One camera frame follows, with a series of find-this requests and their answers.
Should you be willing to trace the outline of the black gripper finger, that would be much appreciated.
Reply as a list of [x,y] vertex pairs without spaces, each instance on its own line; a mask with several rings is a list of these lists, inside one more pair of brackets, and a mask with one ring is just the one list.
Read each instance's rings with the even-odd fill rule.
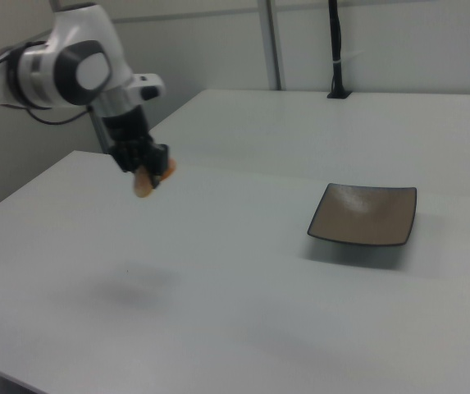
[[116,141],[110,155],[123,172],[135,173],[144,165],[145,144],[140,140]]
[[157,189],[170,169],[170,149],[166,144],[148,143],[144,154],[144,167],[154,189]]

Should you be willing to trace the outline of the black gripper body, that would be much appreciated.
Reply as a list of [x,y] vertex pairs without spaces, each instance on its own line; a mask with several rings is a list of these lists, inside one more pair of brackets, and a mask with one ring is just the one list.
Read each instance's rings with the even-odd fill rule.
[[142,151],[153,150],[153,138],[149,134],[148,121],[141,106],[114,117],[103,117],[103,125],[111,139],[107,152],[111,154],[119,144],[132,144]]

